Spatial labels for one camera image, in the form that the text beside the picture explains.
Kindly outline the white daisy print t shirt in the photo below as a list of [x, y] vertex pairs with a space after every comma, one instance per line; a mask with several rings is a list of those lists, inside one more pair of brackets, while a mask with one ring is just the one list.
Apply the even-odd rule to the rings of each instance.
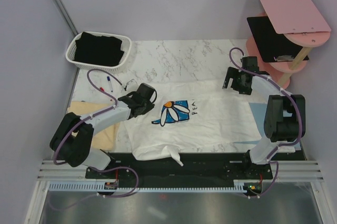
[[261, 138], [249, 101], [252, 96], [222, 89], [221, 81], [152, 83], [155, 107], [120, 124], [118, 137], [128, 140], [140, 161], [173, 158], [180, 152]]

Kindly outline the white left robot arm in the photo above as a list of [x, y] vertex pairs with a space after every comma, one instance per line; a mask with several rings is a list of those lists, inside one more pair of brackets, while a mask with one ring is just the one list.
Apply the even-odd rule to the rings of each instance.
[[116, 166], [107, 153], [92, 148], [93, 137], [112, 125], [145, 115], [154, 108], [156, 98], [155, 88], [142, 83], [112, 106], [81, 116], [73, 112], [66, 114], [49, 144], [54, 151], [54, 164], [68, 164], [73, 168], [85, 165], [97, 170], [103, 178], [111, 178]]

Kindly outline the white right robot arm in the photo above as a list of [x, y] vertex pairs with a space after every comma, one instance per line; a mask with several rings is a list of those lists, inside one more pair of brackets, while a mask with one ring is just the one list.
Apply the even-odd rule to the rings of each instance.
[[229, 67], [224, 89], [230, 80], [231, 88], [240, 94], [250, 95], [256, 90], [267, 99], [264, 134], [247, 152], [248, 161], [241, 165], [242, 174], [251, 179], [260, 173], [259, 165], [269, 163], [278, 151], [297, 145], [305, 135], [305, 98], [285, 91], [268, 72], [260, 71], [256, 57], [244, 57], [242, 67]]

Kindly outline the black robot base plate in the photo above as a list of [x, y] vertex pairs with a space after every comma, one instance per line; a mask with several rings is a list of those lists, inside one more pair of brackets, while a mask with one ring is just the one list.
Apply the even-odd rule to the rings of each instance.
[[234, 180], [271, 180], [269, 164], [252, 164], [244, 153], [182, 153], [172, 158], [138, 161], [131, 153], [112, 153], [107, 172], [88, 168], [87, 179], [117, 179], [125, 186], [230, 186]]

